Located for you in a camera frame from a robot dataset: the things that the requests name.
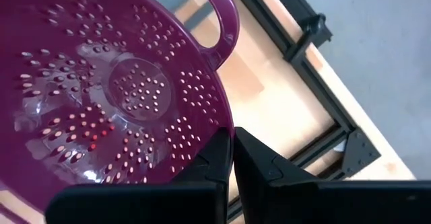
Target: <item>colander hole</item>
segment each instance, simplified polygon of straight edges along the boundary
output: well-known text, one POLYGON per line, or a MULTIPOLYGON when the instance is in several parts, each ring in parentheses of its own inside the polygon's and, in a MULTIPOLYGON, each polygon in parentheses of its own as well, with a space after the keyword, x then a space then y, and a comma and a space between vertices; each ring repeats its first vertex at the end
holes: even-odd
POLYGON ((39 65, 40 65, 40 62, 39 62, 39 61, 36 61, 36 60, 30 60, 29 64, 30 64, 31 66, 39 66, 39 65))
POLYGON ((67 151, 64 155, 64 158, 69 158, 70 156, 72 156, 72 152, 71 151, 67 151))
POLYGON ((49 55, 49 51, 47 49, 40 49, 40 53, 44 56, 49 55))
POLYGON ((102 11, 103 11, 103 7, 102 7, 101 5, 99 5, 99 4, 96 4, 96 9, 97 9, 99 12, 102 12, 102 11))
POLYGON ((82 20, 84 18, 80 13, 75 13, 75 17, 78 20, 82 20))
POLYGON ((49 129, 49 128, 46 128, 46 129, 43 129, 42 130, 42 134, 43 135, 47 135, 47 134, 49 134, 51 132, 51 129, 49 129))
POLYGON ((66 32, 66 35, 68 35, 68 36, 73 36, 73 32, 72 32, 72 30, 70 30, 70 29, 66 29, 66 30, 65 30, 65 32, 66 32))
POLYGON ((53 124, 58 124, 58 123, 60 123, 60 118, 55 118, 55 119, 53 120, 53 124))
POLYGON ((48 19, 48 22, 53 26, 56 26, 59 24, 56 20, 53 20, 53 19, 48 19))
POLYGON ((90 18, 91 20, 94 20, 96 17, 92 14, 92 13, 88 13, 87 14, 88 18, 90 18))
POLYGON ((75 159, 76 160, 80 160, 82 158, 82 153, 77 153, 76 155, 75 155, 75 159))
POLYGON ((29 87, 32 87, 32 86, 33 86, 32 83, 23 83, 22 84, 22 87, 24 87, 24 88, 29 88, 29 87))

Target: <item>concrete floor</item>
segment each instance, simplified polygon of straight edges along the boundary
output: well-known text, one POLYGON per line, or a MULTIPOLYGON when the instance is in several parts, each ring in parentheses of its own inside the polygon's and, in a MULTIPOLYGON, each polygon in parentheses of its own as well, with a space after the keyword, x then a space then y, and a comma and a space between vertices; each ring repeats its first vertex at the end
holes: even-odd
POLYGON ((431 0, 307 0, 322 54, 418 179, 431 179, 431 0))

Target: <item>purple colander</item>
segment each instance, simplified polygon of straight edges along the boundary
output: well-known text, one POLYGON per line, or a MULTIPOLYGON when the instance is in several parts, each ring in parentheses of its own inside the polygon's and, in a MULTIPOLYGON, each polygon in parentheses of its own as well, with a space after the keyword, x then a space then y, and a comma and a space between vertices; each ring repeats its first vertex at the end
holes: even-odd
POLYGON ((220 127, 233 0, 201 46, 155 0, 0 0, 0 179, 36 210, 82 183, 167 183, 220 127))

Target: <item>plastic colander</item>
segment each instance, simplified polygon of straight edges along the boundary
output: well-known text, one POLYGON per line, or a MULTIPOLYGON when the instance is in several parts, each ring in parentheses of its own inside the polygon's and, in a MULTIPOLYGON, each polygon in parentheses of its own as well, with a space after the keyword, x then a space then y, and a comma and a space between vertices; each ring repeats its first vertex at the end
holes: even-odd
POLYGON ((155 0, 0 0, 0 179, 35 209, 81 183, 169 182, 232 117, 205 48, 155 0))

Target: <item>wooden surface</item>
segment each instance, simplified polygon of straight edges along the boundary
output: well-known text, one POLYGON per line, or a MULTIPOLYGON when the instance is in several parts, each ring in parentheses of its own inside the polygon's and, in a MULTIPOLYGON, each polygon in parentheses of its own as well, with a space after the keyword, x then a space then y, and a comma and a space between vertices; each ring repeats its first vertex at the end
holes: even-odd
MULTIPOLYGON (((189 0, 177 12, 185 22, 207 0, 189 0)), ((299 25, 279 0, 264 0, 289 35, 297 40, 299 25)), ((218 70, 224 84, 236 126, 266 143, 285 157, 327 130, 333 120, 314 97, 293 68, 283 59, 263 28, 242 1, 236 0, 241 31, 232 56, 218 70)), ((211 13, 193 31, 204 46, 217 41, 220 29, 215 13, 211 13)), ((410 180, 413 174, 400 160, 386 139, 341 82, 320 52, 311 45, 307 58, 339 98, 358 126, 367 134, 382 157, 356 174, 355 180, 410 180)), ((318 174, 331 165, 340 153, 329 152, 306 170, 318 174)), ((230 199, 238 195, 234 173, 230 176, 230 199)), ((22 203, 8 191, 0 191, 0 202, 31 223, 43 223, 43 216, 22 203)), ((244 223, 242 216, 235 223, 244 223)))

